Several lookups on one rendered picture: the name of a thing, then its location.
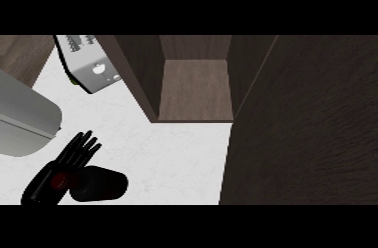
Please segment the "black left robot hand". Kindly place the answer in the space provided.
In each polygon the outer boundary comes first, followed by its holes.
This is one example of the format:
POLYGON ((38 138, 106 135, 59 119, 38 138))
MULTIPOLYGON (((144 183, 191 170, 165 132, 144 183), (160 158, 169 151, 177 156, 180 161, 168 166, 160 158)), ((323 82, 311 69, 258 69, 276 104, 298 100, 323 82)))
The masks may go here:
POLYGON ((60 202, 73 182, 72 175, 84 168, 100 147, 91 130, 75 135, 56 159, 33 176, 22 193, 22 205, 56 205, 60 202))

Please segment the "dark wine bottle red cap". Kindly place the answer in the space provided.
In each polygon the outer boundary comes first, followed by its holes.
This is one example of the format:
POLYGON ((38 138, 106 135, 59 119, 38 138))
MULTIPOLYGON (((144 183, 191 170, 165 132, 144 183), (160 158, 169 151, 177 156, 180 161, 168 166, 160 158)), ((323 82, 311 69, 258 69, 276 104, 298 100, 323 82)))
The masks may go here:
POLYGON ((118 199, 128 188, 127 176, 97 166, 85 166, 73 173, 59 172, 53 175, 50 186, 56 191, 69 191, 78 202, 118 199))

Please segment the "open brown wooden cabinet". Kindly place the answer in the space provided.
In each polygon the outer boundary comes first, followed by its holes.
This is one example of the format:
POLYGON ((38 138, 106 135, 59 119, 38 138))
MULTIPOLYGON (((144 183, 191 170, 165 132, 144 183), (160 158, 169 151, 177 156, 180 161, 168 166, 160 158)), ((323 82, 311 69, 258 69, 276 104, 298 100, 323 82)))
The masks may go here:
POLYGON ((100 35, 97 41, 153 123, 230 123, 273 35, 100 35))

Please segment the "silver toaster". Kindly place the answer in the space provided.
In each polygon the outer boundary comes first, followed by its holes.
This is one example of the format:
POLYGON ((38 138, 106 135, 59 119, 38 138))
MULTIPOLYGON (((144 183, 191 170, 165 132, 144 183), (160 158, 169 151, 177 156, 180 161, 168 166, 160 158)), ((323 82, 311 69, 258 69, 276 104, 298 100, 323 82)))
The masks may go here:
POLYGON ((88 94, 121 80, 94 35, 53 36, 64 73, 88 94))

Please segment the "brown wooden panel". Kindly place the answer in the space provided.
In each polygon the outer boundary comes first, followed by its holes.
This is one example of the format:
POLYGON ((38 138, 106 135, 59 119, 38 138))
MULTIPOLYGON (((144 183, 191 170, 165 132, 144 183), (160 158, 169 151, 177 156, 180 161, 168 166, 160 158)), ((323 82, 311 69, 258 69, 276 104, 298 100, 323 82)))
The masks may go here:
POLYGON ((0 69, 33 86, 54 41, 51 35, 0 35, 0 69))

